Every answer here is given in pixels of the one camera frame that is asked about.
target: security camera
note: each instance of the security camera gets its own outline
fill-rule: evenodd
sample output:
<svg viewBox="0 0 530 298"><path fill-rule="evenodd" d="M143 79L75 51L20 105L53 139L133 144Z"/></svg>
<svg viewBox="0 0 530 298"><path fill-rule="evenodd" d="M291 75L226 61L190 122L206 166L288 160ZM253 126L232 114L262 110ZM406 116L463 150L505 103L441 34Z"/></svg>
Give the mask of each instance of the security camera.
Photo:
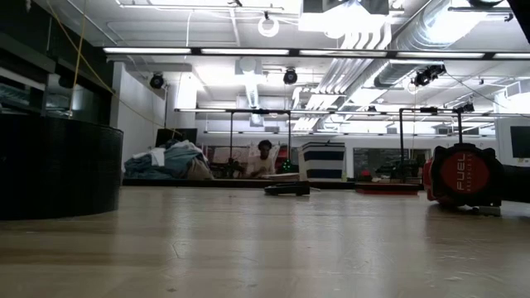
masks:
<svg viewBox="0 0 530 298"><path fill-rule="evenodd" d="M295 84L298 81L298 75L296 74L295 69L288 68L283 76L283 83L285 84Z"/></svg>
<svg viewBox="0 0 530 298"><path fill-rule="evenodd" d="M165 81L163 74L154 74L152 76L151 82L149 82L153 89L161 89L164 83Z"/></svg>

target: man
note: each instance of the man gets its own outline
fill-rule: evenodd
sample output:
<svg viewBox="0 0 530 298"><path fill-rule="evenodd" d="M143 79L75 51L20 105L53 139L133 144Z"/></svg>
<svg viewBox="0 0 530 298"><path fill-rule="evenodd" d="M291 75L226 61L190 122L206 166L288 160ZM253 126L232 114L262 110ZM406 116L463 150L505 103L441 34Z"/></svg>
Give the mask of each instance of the man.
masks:
<svg viewBox="0 0 530 298"><path fill-rule="evenodd" d="M269 140L263 140L258 144L259 156L254 156L248 161L249 178L261 178L264 175L274 174L274 164L269 156L271 149L272 144Z"/></svg>

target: metal frame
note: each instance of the metal frame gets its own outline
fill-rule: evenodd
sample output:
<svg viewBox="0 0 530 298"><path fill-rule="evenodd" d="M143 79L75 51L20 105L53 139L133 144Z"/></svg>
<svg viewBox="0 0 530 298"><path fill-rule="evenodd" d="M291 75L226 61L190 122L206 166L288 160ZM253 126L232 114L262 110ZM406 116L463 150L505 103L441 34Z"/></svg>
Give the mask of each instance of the metal frame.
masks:
<svg viewBox="0 0 530 298"><path fill-rule="evenodd" d="M462 112L459 110L453 110L448 108L400 108L399 109L399 141L401 149L401 180L405 183L405 140L403 138L403 112L420 112L420 113L432 113L433 116L438 115L438 112L451 112L455 113L458 118L458 143L463 143L464 138L462 137Z"/></svg>
<svg viewBox="0 0 530 298"><path fill-rule="evenodd" d="M291 160L291 111L289 110L276 110L276 109L244 109L244 108L236 108L236 109L228 109L224 110L225 113L230 113L230 158L229 163L232 159L232 148L234 144L234 114L235 113L252 113L257 115L268 115L271 113L277 113L277 114L286 114L289 117L289 125L288 125L288 141L287 141L287 158L289 161Z"/></svg>

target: black rod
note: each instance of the black rod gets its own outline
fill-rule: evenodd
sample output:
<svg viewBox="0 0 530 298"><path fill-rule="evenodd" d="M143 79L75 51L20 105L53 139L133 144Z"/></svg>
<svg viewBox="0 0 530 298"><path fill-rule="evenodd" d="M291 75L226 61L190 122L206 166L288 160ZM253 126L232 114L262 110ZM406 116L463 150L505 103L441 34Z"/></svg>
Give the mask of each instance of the black rod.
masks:
<svg viewBox="0 0 530 298"><path fill-rule="evenodd" d="M287 159L291 161L291 113L287 114L289 116L289 124L287 125L289 127L289 144L287 145Z"/></svg>
<svg viewBox="0 0 530 298"><path fill-rule="evenodd" d="M462 137L462 112L457 112L458 115L456 116L458 118L458 142L461 144L464 142L464 138Z"/></svg>
<svg viewBox="0 0 530 298"><path fill-rule="evenodd" d="M401 145L401 181L405 182L405 144L403 140L403 110L404 108L399 109L399 141Z"/></svg>
<svg viewBox="0 0 530 298"><path fill-rule="evenodd" d="M230 113L230 156L229 161L232 160L232 139L234 137L234 112Z"/></svg>

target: wire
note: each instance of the wire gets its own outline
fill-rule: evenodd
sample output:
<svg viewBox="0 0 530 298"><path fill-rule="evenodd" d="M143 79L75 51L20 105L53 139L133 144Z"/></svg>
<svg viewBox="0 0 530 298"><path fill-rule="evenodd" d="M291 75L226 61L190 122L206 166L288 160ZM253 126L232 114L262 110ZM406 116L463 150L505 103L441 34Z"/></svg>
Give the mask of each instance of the wire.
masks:
<svg viewBox="0 0 530 298"><path fill-rule="evenodd" d="M68 112L68 119L72 118L72 107L74 106L74 96L75 96L75 86L77 85L77 76L80 72L80 61L81 61L81 50L83 49L83 39L84 39L84 29L86 25L86 3L88 1L84 0L83 6L83 25L81 27L81 38L79 39L79 50L77 51L77 62L75 63L75 72L74 72L74 87L72 88L72 96L70 98L70 109Z"/></svg>
<svg viewBox="0 0 530 298"><path fill-rule="evenodd" d="M490 102L492 102L492 103L498 105L498 106L501 107L501 108L506 108L506 106L503 106L502 104L497 103L497 102L495 101L495 99L490 99L489 97L487 97L486 95L482 94L482 93L479 92L478 90L471 88L470 86L468 86L467 84L465 84L465 83L462 82L461 80L455 78L455 77L452 76L450 73L448 73L447 70L446 70L446 74L449 75L453 80L455 80L455 81L457 81L458 83L462 84L462 85L463 85L464 87L466 87L467 89L469 89L469 90L473 91L474 93L480 95L480 97L483 97L484 99L489 100ZM523 115L523 114L521 114L521 113L516 113L516 114L519 115L519 116L521 116L521 117L525 117L525 118L530 119L529 116Z"/></svg>
<svg viewBox="0 0 530 298"><path fill-rule="evenodd" d="M57 13L55 12L55 10L53 9L53 7L51 6L50 4L50 1L49 0L46 0L46 3L48 4L48 7L50 8L51 10L51 13L53 14L55 20L57 21L57 23L59 24L59 27L60 29L65 33L66 35L66 38L68 38L68 41L70 42L70 44L75 48L75 50L78 51L81 59L83 60L83 62L86 64L86 66L89 68L89 70L92 72L92 74L96 77L96 79L98 79L98 81L120 102L122 103L125 107L127 107L128 109L130 109L131 111L133 111L135 114L137 114L138 116L144 118L145 120L147 120L148 122L150 123L155 123L156 125L158 125L159 127L165 127L164 125L161 125L159 123L156 123L154 122L152 119L149 119L147 117L145 117L144 115L142 115L141 113L139 113L137 110L135 110L134 108L132 108L131 106L129 106L125 101L121 100L118 95L114 92L114 90L112 88L110 88L104 81L103 79L101 79L101 77L98 75L98 73L94 70L94 68L92 67L92 65L90 65L90 63L86 60L86 58L84 58L83 54L80 52L80 49L75 45L74 41L72 41L72 38L70 37L70 35L68 34L68 31L65 29L65 27L63 26L63 24L60 22L60 19L59 19L59 16L57 16Z"/></svg>

